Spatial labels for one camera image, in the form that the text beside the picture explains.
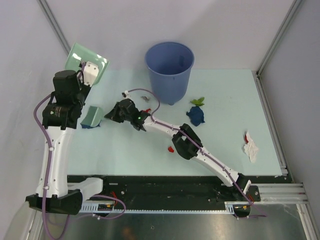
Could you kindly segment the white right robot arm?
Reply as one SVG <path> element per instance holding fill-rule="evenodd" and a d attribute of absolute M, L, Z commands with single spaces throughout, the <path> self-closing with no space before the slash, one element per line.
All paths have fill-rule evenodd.
<path fill-rule="evenodd" d="M 226 187 L 230 188 L 230 194 L 235 200 L 242 201 L 248 196 L 251 181 L 213 156 L 188 124 L 179 126 L 162 121 L 152 113 L 138 110 L 130 98 L 118 101 L 104 118 L 117 123 L 127 121 L 137 131 L 168 136 L 180 157 L 185 160 L 194 160 L 214 173 Z"/>

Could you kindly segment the light green hand brush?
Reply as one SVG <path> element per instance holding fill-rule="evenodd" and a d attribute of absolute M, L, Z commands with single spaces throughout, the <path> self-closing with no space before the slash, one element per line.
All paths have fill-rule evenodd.
<path fill-rule="evenodd" d="M 104 117 L 104 111 L 101 107 L 89 106 L 88 112 L 81 123 L 96 125 L 102 121 L 103 117 Z"/>

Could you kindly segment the light green plastic dustpan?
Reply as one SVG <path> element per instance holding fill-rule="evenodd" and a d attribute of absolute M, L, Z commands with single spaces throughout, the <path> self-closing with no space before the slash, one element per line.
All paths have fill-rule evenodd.
<path fill-rule="evenodd" d="M 101 79 L 110 61 L 79 43 L 74 43 L 68 54 L 64 69 L 73 70 L 75 72 L 78 70 L 82 71 L 82 62 L 92 62 L 96 64 L 100 69 Z"/>

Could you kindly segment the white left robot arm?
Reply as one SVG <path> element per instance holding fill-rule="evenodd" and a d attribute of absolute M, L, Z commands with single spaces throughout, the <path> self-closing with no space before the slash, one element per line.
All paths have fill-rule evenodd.
<path fill-rule="evenodd" d="M 68 187 L 68 155 L 85 100 L 98 79 L 98 67 L 92 70 L 63 70 L 53 77 L 54 91 L 44 100 L 47 105 L 38 121 L 45 136 L 45 152 L 36 192 L 25 200 L 30 208 L 43 213 L 77 215 L 83 201 L 95 195 L 110 196 L 111 188 L 100 178 L 90 177 Z"/>

